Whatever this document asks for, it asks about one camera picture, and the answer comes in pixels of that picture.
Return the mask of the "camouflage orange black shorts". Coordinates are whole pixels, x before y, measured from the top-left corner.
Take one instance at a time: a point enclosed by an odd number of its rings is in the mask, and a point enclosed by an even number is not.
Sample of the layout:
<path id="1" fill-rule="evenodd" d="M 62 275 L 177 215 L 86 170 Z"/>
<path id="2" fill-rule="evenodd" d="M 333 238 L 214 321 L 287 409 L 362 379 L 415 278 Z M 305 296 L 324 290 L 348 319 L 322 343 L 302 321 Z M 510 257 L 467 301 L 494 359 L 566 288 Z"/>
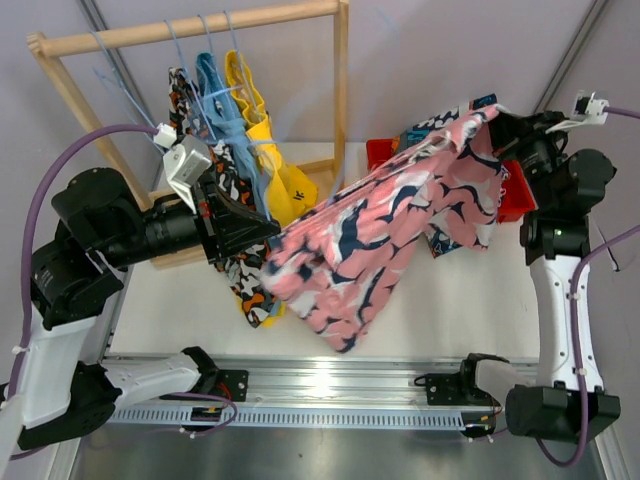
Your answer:
<path id="1" fill-rule="evenodd" d="M 251 210 L 258 211 L 248 185 L 235 172 L 230 149 L 225 147 L 223 142 L 220 142 L 217 148 L 208 147 L 217 185 L 232 199 L 248 206 Z M 227 276 L 238 308 L 254 328 L 283 312 L 283 306 L 277 297 L 266 291 L 259 280 L 260 268 L 268 253 L 269 245 L 264 242 L 215 263 L 217 270 Z"/>

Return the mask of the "yellow shorts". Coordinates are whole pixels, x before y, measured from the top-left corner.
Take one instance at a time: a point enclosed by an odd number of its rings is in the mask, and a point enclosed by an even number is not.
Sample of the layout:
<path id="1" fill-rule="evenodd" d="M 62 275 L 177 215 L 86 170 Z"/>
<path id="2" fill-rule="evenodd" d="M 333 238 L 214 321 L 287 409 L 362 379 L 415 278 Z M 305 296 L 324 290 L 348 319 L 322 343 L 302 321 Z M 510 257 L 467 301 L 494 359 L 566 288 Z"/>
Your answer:
<path id="1" fill-rule="evenodd" d="M 224 72 L 220 76 L 229 86 L 225 78 L 225 61 Z M 291 224 L 313 206 L 317 193 L 315 185 L 301 170 L 283 160 L 278 147 L 277 152 L 281 155 L 282 166 L 274 174 L 269 174 L 264 170 L 259 165 L 257 154 L 253 149 L 252 152 L 264 182 L 264 201 L 270 218 L 276 220 L 282 227 Z M 285 305 L 280 300 L 279 302 L 283 306 L 282 314 L 263 322 L 263 324 L 269 325 L 283 315 Z"/>

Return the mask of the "blue hanger of yellow shorts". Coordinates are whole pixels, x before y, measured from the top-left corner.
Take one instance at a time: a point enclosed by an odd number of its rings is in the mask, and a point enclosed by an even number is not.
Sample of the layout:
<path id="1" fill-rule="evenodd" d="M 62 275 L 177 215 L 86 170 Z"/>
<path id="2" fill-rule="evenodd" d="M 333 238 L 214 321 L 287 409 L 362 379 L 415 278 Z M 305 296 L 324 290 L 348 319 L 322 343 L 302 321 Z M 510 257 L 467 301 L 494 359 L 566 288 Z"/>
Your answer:
<path id="1" fill-rule="evenodd" d="M 232 38 L 233 49 L 225 57 L 225 78 L 232 89 L 231 96 L 245 124 L 250 147 L 257 154 L 259 165 L 269 174 L 281 166 L 281 155 L 271 132 L 271 120 L 265 101 L 254 85 L 252 72 L 239 49 L 231 14 L 224 12 Z"/>

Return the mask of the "pink patterned shorts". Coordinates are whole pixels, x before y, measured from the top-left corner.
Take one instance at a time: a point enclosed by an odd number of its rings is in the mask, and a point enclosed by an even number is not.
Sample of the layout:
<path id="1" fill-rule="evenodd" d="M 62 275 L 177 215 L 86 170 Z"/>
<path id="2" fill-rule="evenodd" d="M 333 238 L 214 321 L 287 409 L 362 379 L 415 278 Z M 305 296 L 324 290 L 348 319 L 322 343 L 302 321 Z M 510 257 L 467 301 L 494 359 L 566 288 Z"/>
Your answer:
<path id="1" fill-rule="evenodd" d="M 488 248 L 504 178 L 490 124 L 505 111 L 460 115 L 288 225 L 262 268 L 264 287 L 334 351 L 352 350 L 422 235 Z"/>

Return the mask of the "blue hanger of pink shorts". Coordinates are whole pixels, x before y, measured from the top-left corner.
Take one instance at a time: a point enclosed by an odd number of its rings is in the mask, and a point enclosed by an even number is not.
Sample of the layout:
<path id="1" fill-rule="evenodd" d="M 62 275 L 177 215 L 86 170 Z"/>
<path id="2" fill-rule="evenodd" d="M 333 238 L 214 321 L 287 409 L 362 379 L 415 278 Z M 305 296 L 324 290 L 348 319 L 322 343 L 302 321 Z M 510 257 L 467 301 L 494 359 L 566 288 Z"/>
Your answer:
<path id="1" fill-rule="evenodd" d="M 347 183 L 347 148 L 335 141 L 278 141 L 283 160 L 301 170 L 315 185 L 313 206 L 323 203 Z"/>

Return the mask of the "blue orange graphic shorts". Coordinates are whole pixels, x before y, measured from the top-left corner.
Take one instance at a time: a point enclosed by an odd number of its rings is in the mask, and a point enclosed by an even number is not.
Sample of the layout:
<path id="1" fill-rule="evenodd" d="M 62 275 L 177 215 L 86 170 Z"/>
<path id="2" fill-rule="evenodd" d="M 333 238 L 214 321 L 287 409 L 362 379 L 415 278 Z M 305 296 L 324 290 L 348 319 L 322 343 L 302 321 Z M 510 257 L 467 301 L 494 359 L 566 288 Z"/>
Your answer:
<path id="1" fill-rule="evenodd" d="M 496 104 L 497 101 L 497 95 L 495 93 L 490 93 L 476 99 L 462 102 L 458 106 L 447 109 L 427 118 L 426 120 L 414 124 L 392 139 L 392 155 L 399 154 L 422 142 L 432 132 L 444 128 L 466 112 Z M 432 227 L 425 233 L 425 237 L 434 258 L 461 248 L 461 245 L 445 234 L 443 228 L 440 226 Z"/>

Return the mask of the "light blue wire hanger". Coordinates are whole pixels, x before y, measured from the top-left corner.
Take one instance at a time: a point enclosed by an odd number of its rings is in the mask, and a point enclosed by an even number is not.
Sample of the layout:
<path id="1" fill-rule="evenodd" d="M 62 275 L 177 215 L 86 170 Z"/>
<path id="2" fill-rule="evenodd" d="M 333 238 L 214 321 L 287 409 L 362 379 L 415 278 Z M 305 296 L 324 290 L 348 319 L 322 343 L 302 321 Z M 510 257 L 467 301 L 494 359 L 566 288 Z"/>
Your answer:
<path id="1" fill-rule="evenodd" d="M 94 68 L 93 71 L 96 78 L 101 82 L 106 90 L 108 90 L 113 96 L 117 98 L 117 101 L 120 103 L 122 110 L 130 120 L 141 120 L 147 126 L 153 127 L 151 118 L 147 114 L 146 110 L 135 99 L 133 93 L 126 85 L 124 78 L 120 70 L 118 69 L 118 65 L 115 62 L 115 58 L 105 47 L 99 34 L 96 31 L 92 30 L 91 35 L 97 41 L 110 69 L 110 74 L 107 75 L 106 73 L 103 73 Z"/>

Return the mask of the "blue hanger of camouflage shorts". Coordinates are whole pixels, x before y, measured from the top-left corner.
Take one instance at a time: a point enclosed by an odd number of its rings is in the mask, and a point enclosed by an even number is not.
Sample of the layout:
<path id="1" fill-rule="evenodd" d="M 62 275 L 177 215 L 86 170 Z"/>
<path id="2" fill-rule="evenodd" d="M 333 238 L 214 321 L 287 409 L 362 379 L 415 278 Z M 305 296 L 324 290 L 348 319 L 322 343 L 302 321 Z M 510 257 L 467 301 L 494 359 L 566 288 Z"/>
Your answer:
<path id="1" fill-rule="evenodd" d="M 189 69 L 180 42 L 170 20 L 165 20 L 174 43 L 180 65 L 168 69 L 169 120 L 179 136 L 193 135 L 214 147 L 218 138 L 212 121 L 205 112 L 204 83 L 197 65 Z"/>

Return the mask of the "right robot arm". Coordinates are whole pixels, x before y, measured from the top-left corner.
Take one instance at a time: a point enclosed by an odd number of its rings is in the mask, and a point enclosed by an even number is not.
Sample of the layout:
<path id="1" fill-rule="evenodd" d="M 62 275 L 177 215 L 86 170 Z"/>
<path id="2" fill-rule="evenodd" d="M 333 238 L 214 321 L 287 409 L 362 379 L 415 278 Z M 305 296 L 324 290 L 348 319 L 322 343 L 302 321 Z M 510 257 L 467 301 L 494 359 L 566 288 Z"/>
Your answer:
<path id="1" fill-rule="evenodd" d="M 528 382 L 502 357 L 471 354 L 456 389 L 468 403 L 488 397 L 503 406 L 515 436 L 579 444 L 621 410 L 594 359 L 587 300 L 588 216 L 617 170 L 598 150 L 565 154 L 569 124 L 560 112 L 501 113 L 489 124 L 495 156 L 519 164 L 536 204 L 523 217 L 520 244 L 537 300 L 539 363 Z"/>

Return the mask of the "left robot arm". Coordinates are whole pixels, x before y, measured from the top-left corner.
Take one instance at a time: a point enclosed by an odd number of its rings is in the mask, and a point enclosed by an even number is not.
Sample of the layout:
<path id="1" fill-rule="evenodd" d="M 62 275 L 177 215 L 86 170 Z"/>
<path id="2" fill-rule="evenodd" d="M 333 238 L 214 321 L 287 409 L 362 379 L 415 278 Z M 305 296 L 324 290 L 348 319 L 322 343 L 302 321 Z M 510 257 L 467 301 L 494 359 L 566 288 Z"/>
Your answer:
<path id="1" fill-rule="evenodd" d="M 193 192 L 194 206 L 171 196 L 142 210 L 117 170 L 96 168 L 52 198 L 55 236 L 26 251 L 28 340 L 19 372 L 1 390 L 3 401 L 22 403 L 14 457 L 83 437 L 115 412 L 153 398 L 229 399 L 219 368 L 198 346 L 131 369 L 80 358 L 107 301 L 123 288 L 121 271 L 194 246 L 218 261 L 280 230 L 224 192 L 212 172 L 197 179 Z"/>

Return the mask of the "light blue shorts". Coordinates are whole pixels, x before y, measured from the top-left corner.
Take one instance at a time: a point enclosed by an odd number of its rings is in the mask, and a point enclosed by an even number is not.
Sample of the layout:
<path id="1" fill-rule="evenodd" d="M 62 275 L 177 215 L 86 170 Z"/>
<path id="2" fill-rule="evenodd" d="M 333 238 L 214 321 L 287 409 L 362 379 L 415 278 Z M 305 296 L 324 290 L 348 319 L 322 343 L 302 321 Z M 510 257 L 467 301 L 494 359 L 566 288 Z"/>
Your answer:
<path id="1" fill-rule="evenodd" d="M 256 209 L 270 217 L 264 201 L 264 182 L 246 134 L 246 122 L 232 98 L 231 88 L 218 73 L 215 56 L 210 52 L 198 54 L 195 68 L 201 112 L 211 127 L 215 148 L 223 142 L 230 149 L 235 172 L 248 185 Z"/>

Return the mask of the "red plastic tray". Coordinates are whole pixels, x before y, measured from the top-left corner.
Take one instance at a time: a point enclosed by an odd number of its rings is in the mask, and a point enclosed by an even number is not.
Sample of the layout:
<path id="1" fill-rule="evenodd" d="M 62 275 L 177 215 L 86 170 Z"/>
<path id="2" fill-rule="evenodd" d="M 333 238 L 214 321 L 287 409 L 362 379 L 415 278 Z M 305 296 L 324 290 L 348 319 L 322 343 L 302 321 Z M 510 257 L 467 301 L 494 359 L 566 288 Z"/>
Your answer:
<path id="1" fill-rule="evenodd" d="M 370 139 L 366 142 L 367 166 L 373 171 L 395 154 L 398 142 L 395 138 Z M 525 213 L 533 211 L 535 202 L 524 177 L 523 171 L 516 161 L 503 164 L 506 179 L 502 183 L 504 194 L 498 209 L 498 222 L 516 222 Z"/>

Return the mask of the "wooden clothes rack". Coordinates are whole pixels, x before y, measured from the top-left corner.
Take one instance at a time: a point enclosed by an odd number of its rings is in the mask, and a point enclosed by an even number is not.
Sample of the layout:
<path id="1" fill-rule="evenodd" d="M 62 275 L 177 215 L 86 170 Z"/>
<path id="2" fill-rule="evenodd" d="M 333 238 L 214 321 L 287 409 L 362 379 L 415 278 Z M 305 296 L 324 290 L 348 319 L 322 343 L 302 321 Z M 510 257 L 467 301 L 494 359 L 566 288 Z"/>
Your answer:
<path id="1" fill-rule="evenodd" d="M 344 165 L 345 159 L 349 3 L 347 1 L 305 1 L 239 10 L 230 15 L 213 14 L 204 19 L 190 17 L 178 19 L 172 23 L 178 38 L 189 38 L 207 32 L 224 32 L 232 28 L 240 30 L 327 16 L 333 18 L 334 33 L 333 156 L 299 166 L 318 184 L 321 200 L 328 196 L 329 181 L 338 178 L 339 169 Z M 86 132 L 91 133 L 101 128 L 102 124 L 61 59 L 96 52 L 101 45 L 109 49 L 118 49 L 170 39 L 171 34 L 166 24 L 153 23 L 106 30 L 97 36 L 87 33 L 48 39 L 44 34 L 35 32 L 27 36 L 27 45 L 79 124 Z"/>

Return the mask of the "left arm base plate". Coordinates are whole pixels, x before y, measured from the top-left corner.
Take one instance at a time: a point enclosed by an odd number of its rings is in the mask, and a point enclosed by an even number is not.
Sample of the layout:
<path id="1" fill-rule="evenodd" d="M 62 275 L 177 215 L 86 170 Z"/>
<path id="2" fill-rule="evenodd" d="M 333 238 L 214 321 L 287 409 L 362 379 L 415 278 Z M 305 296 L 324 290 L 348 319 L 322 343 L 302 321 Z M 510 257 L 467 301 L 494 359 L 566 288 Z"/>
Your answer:
<path id="1" fill-rule="evenodd" d="M 237 369 L 218 369 L 206 373 L 198 392 L 225 397 L 233 402 L 245 402 L 249 387 L 249 372 Z"/>

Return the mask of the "aluminium mounting rail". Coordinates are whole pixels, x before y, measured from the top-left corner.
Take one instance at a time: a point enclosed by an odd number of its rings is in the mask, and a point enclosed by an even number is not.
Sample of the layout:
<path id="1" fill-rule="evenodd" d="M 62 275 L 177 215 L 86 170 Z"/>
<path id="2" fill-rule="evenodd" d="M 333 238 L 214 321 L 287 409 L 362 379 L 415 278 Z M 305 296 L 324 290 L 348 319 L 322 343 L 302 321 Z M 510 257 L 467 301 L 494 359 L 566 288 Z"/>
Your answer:
<path id="1" fill-rule="evenodd" d="M 131 369 L 170 357 L 109 360 L 108 369 Z M 509 362 L 534 382 L 538 364 Z M 228 426 L 328 427 L 459 431 L 471 439 L 498 433 L 503 406 L 431 406 L 413 379 L 428 373 L 460 373 L 460 365 L 433 362 L 335 360 L 225 360 L 222 369 L 247 370 L 245 402 L 212 396 L 153 398 L 115 412 L 106 423 L 149 424 L 157 432 L 203 437 Z"/>

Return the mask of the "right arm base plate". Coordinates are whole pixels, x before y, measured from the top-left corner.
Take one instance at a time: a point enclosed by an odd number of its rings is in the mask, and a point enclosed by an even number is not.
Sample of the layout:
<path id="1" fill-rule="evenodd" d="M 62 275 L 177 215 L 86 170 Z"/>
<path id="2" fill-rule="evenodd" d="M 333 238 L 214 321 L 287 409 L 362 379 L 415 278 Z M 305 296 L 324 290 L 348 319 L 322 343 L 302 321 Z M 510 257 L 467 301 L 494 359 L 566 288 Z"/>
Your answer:
<path id="1" fill-rule="evenodd" d="M 460 373 L 428 373 L 413 379 L 415 387 L 425 392 L 431 406 L 497 407 L 499 403 L 488 393 L 467 386 Z"/>

